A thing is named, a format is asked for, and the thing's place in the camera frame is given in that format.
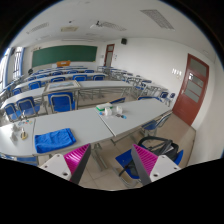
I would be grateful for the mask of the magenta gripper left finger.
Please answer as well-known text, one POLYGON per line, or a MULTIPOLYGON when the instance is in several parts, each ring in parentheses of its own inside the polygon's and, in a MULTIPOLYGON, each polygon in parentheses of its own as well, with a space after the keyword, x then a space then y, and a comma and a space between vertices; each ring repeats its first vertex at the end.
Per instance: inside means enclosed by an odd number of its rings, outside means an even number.
POLYGON ((86 144, 65 155, 55 154, 41 166, 41 169, 74 184, 79 184, 90 154, 91 145, 86 144))

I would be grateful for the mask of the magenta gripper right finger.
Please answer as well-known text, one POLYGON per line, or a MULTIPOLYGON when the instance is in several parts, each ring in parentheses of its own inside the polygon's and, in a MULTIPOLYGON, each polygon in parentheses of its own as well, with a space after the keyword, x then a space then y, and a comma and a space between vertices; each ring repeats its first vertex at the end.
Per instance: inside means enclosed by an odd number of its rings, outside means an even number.
POLYGON ((156 156, 150 151, 132 145, 131 155, 143 185, 148 185, 180 170, 166 155, 156 156))

